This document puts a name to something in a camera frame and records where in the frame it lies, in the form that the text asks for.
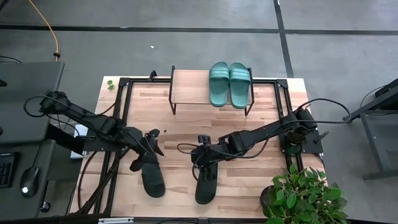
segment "gray metal stand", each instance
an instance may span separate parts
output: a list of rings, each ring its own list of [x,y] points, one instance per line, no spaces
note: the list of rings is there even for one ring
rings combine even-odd
[[[363,180],[398,177],[390,161],[389,153],[398,152],[398,114],[397,111],[377,110],[398,99],[398,86],[377,97],[351,114],[350,121],[361,118],[379,172],[363,176]]]

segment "pair of slippers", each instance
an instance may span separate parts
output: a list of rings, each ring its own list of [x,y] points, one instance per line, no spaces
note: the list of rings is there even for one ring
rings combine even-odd
[[[230,86],[232,106],[245,109],[248,105],[250,84],[250,73],[243,64],[234,62],[228,68],[227,63],[217,62],[209,71],[210,103],[215,107],[224,106]]]

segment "gray floor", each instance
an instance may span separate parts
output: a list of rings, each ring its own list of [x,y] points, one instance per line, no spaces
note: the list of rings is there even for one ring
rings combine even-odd
[[[57,25],[277,28],[272,0],[35,2]],[[286,29],[398,29],[397,1],[280,0],[280,5]],[[0,12],[0,22],[43,24],[23,0],[10,1]],[[171,65],[208,69],[225,60],[244,62],[256,77],[287,76],[278,34],[60,31],[57,37],[66,63],[60,89],[90,110],[106,75],[148,75],[151,70],[169,75]],[[398,36],[288,35],[287,43],[294,76],[305,79],[310,98],[331,98],[355,110],[368,91],[397,78]],[[50,32],[0,30],[0,55],[42,62],[53,60],[53,52]],[[311,109],[316,119],[344,116],[339,107],[326,103],[314,103]],[[320,131],[330,131],[323,140],[326,172],[344,190],[348,215],[397,223],[398,178],[362,181],[362,175],[377,169],[361,122],[320,124]],[[68,184],[54,186],[70,192]],[[61,205],[52,215],[65,212],[68,197],[57,195],[54,203]]]

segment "orange cable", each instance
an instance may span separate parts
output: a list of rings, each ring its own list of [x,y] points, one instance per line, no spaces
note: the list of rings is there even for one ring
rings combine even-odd
[[[58,52],[58,40],[57,37],[54,34],[54,31],[52,30],[50,24],[47,22],[47,20],[45,19],[45,17],[43,16],[43,14],[39,11],[39,9],[35,6],[35,4],[33,4],[33,2],[31,0],[29,0],[29,2],[31,3],[31,5],[36,9],[37,13],[39,13],[39,15],[42,17],[42,19],[44,20],[44,22],[47,24],[47,26],[49,27],[52,36],[54,37],[55,40],[55,53],[59,55]],[[55,56],[55,61],[58,62],[58,56]]]

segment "computer mouse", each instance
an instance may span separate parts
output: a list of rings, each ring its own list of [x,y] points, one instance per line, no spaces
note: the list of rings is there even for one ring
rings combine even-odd
[[[24,197],[33,197],[39,189],[39,168],[30,167],[21,176],[21,194]]]

